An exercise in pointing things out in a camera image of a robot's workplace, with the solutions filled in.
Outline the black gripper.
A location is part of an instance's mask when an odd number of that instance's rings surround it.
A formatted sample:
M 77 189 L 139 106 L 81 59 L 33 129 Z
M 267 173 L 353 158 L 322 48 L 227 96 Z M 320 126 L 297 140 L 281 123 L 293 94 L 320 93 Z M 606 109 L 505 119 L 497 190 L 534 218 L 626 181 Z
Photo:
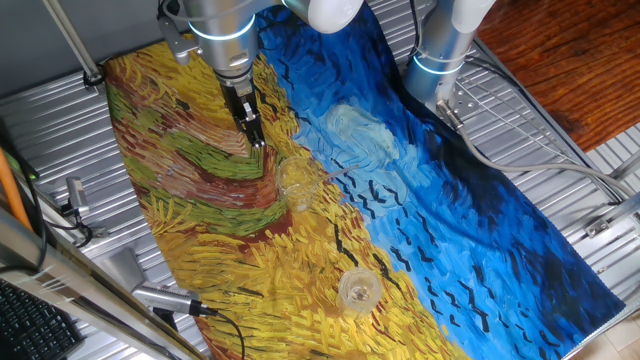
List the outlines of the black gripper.
M 246 133 L 246 137 L 253 147 L 264 147 L 266 142 L 257 107 L 252 74 L 247 73 L 236 78 L 219 76 L 218 80 L 226 107 L 231 113 L 236 127 Z

